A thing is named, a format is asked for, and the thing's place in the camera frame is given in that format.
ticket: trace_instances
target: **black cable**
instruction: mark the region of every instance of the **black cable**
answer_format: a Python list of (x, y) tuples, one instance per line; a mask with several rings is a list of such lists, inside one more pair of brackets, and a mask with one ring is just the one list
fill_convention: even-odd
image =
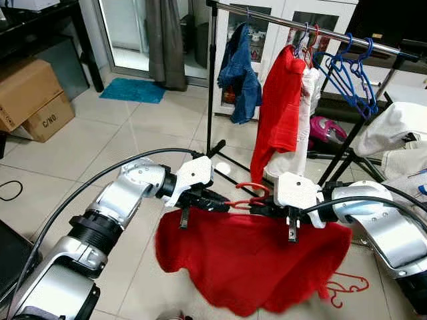
[[(13, 291), (12, 296), (12, 303), (13, 299), (16, 296), (16, 293), (18, 292), (18, 289), (20, 288), (22, 281), (25, 277), (25, 275), (28, 272), (29, 267), (33, 263), (34, 258), (37, 256), (37, 251), (40, 248), (40, 244), (43, 241), (44, 237), (46, 236), (46, 233), (48, 232), (49, 228), (52, 226), (53, 222), (55, 222), (56, 218), (59, 216), (59, 214), (72, 202), (84, 189), (86, 189), (88, 186), (90, 186), (92, 183), (97, 181), (100, 177), (103, 175), (106, 175), (107, 173), (121, 167), (122, 165), (125, 165), (126, 163), (132, 162), (134, 160), (140, 159), (142, 157), (148, 157), (149, 155), (155, 155), (157, 153), (166, 153), (166, 152), (182, 152), (182, 153), (190, 153), (193, 156), (199, 156), (200, 153), (196, 151), (192, 151), (190, 149), (184, 149), (184, 148), (164, 148), (164, 149), (157, 149), (152, 151), (147, 151), (144, 153), (140, 153), (139, 155), (134, 155), (133, 157), (130, 157), (129, 159), (120, 161), (119, 163), (116, 163), (115, 165), (112, 165), (111, 167), (108, 167), (104, 169), (103, 171), (97, 173), (92, 178), (90, 178), (88, 181), (86, 181), (80, 188), (78, 188), (76, 191), (73, 192), (62, 204), (55, 210), (55, 212), (52, 213), (52, 215), (49, 217), (49, 220), (47, 220), (45, 226), (41, 230), (39, 236), (37, 237), (37, 240), (34, 242), (33, 249), (31, 250), (27, 262), (25, 262), (25, 266), (22, 269), (21, 274), (19, 275), (18, 281), (15, 286), (15, 290)], [(9, 305), (9, 310), (7, 312), (7, 319), (9, 318), (10, 308), (12, 306), (12, 303)]]
[(2, 184), (0, 185), (0, 188), (4, 187), (5, 185), (8, 185), (8, 184), (10, 184), (10, 183), (17, 183), (17, 184), (18, 184), (18, 186), (19, 186), (19, 191), (18, 191), (18, 193), (17, 193), (16, 195), (14, 195), (12, 198), (3, 198), (3, 197), (0, 197), (0, 200), (3, 200), (3, 201), (12, 201), (12, 200), (14, 200), (14, 199), (18, 198), (18, 196), (22, 193), (22, 190), (23, 190), (24, 188), (23, 188), (23, 186), (22, 186), (22, 183), (20, 183), (18, 180), (10, 180), (10, 181), (8, 181), (8, 182), (4, 182), (4, 183), (2, 183)]
[(417, 207), (419, 207), (419, 208), (423, 209), (425, 212), (427, 212), (427, 205), (423, 204), (423, 202), (415, 199), (413, 196), (411, 196), (411, 195), (409, 195), (409, 194), (407, 194), (407, 193), (405, 193), (399, 189), (396, 189), (394, 187), (391, 187), (391, 186), (385, 185), (385, 184), (382, 184), (382, 185), (385, 186), (385, 188), (387, 188), (391, 192), (394, 192), (395, 194), (401, 196), (402, 198), (405, 198), (406, 200), (412, 202)]
[(349, 202), (349, 201), (373, 201), (373, 202), (380, 202), (380, 203), (384, 203), (387, 205), (391, 205), (392, 207), (395, 207), (395, 208), (401, 210), (405, 215), (409, 216), (411, 219), (413, 219), (417, 223), (419, 223), (421, 228), (424, 230), (424, 232), (427, 233), (427, 226), (425, 225), (425, 223), (415, 213), (413, 213), (411, 210), (409, 210), (404, 205), (401, 205), (400, 203), (397, 203), (397, 202), (392, 201), (392, 200), (379, 198), (379, 197), (369, 197), (369, 196), (365, 196), (365, 195), (358, 195), (358, 196), (354, 196), (354, 197), (344, 197), (344, 198), (340, 198), (340, 199), (331, 200), (328, 202), (322, 202), (318, 205), (314, 205), (313, 207), (301, 210), (300, 211), (300, 217), (302, 217), (303, 215), (306, 215), (309, 212), (312, 212), (312, 211), (315, 211), (315, 210), (318, 210), (318, 209), (321, 209), (324, 207), (329, 207), (332, 205), (337, 205), (339, 203)]

